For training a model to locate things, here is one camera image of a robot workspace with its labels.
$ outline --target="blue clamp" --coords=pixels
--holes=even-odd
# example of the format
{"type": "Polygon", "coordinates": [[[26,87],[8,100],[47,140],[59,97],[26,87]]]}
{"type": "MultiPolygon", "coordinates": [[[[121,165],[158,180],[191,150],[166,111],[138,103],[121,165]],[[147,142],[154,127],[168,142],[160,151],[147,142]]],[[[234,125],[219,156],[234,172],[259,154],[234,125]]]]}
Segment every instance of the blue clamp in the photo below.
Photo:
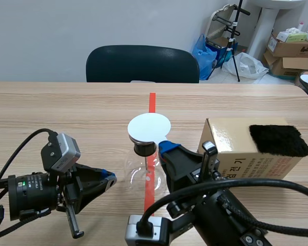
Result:
{"type": "Polygon", "coordinates": [[[173,143],[170,141],[162,141],[159,143],[159,149],[160,149],[160,156],[162,156],[164,153],[169,152],[171,150],[174,150],[175,148],[178,148],[181,146],[179,143],[173,143]]]}
{"type": "Polygon", "coordinates": [[[105,169],[102,169],[101,178],[107,178],[108,176],[108,172],[105,169]]]}

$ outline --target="white plastic bag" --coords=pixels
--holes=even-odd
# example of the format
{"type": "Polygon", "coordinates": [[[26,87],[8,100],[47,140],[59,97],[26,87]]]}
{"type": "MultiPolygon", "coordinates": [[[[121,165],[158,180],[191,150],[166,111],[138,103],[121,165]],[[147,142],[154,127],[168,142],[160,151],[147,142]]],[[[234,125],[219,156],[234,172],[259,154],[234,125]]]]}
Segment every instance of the white plastic bag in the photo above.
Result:
{"type": "MultiPolygon", "coordinates": [[[[260,61],[246,53],[240,53],[235,56],[235,62],[239,76],[246,78],[261,78],[269,70],[268,68],[265,68],[260,61]]],[[[229,72],[236,75],[234,61],[232,58],[223,64],[222,69],[224,72],[229,72]]]]}

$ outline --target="clear plastic bottle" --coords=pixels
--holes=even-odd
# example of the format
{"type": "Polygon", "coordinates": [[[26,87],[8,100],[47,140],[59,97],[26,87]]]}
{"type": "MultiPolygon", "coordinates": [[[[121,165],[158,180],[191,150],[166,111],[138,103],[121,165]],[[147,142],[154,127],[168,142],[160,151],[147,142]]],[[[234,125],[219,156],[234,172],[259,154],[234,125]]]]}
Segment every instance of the clear plastic bottle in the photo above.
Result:
{"type": "Polygon", "coordinates": [[[134,148],[125,160],[125,182],[137,197],[155,196],[165,191],[166,186],[162,183],[165,175],[154,142],[141,145],[134,142],[134,148]]]}

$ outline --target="red tape line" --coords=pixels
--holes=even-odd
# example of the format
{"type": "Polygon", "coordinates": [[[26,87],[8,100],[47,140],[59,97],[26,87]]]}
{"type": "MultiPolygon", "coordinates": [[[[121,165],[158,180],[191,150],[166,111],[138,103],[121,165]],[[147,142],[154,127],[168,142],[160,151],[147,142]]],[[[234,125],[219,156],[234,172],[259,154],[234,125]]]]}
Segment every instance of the red tape line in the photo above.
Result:
{"type": "MultiPolygon", "coordinates": [[[[156,112],[156,94],[149,94],[149,113],[156,112]]],[[[145,201],[144,210],[146,211],[155,202],[155,160],[156,156],[147,157],[148,172],[145,180],[145,201]]]]}

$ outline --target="tripod stand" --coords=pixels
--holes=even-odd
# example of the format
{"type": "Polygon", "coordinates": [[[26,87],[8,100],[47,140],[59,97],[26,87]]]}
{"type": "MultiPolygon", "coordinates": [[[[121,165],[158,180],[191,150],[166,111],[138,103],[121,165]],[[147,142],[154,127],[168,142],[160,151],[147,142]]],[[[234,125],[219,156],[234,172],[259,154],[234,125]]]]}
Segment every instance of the tripod stand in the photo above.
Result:
{"type": "MultiPolygon", "coordinates": [[[[237,6],[237,5],[234,5],[234,9],[235,10],[237,10],[237,13],[236,13],[236,17],[235,17],[235,20],[233,21],[233,23],[232,23],[232,30],[231,30],[231,35],[230,35],[230,38],[229,38],[229,41],[228,41],[228,44],[227,44],[227,47],[226,47],[226,49],[225,49],[225,52],[224,52],[224,54],[222,55],[222,57],[219,59],[219,61],[217,62],[217,64],[219,64],[220,63],[220,61],[222,60],[222,63],[221,63],[221,66],[220,66],[220,69],[222,69],[222,65],[224,64],[224,62],[225,62],[225,60],[226,60],[226,57],[227,57],[227,53],[228,53],[228,51],[231,51],[232,52],[232,57],[233,57],[233,61],[234,61],[234,65],[235,65],[235,70],[236,70],[236,74],[237,74],[237,80],[238,80],[238,82],[240,82],[241,80],[240,80],[240,76],[238,75],[238,70],[237,70],[237,66],[236,66],[236,62],[235,62],[235,38],[234,38],[234,36],[235,36],[235,34],[236,34],[236,27],[237,27],[237,24],[238,24],[238,18],[239,18],[239,16],[240,16],[240,12],[242,12],[243,14],[246,14],[246,15],[250,15],[250,12],[248,12],[248,11],[246,11],[246,10],[244,10],[244,9],[242,9],[241,7],[242,7],[242,3],[243,3],[243,0],[240,0],[240,3],[239,3],[239,5],[237,6]]],[[[219,19],[222,19],[222,18],[217,18],[216,20],[217,21],[219,21],[219,22],[221,22],[221,23],[228,23],[229,21],[227,21],[227,20],[224,20],[224,19],[222,19],[223,21],[225,21],[225,22],[222,22],[221,20],[219,20],[219,19]]],[[[207,79],[209,79],[210,78],[210,76],[212,75],[212,73],[214,72],[214,70],[217,68],[217,66],[215,66],[213,69],[212,69],[212,71],[211,71],[211,73],[210,73],[210,75],[209,75],[209,77],[207,78],[207,79]]]]}

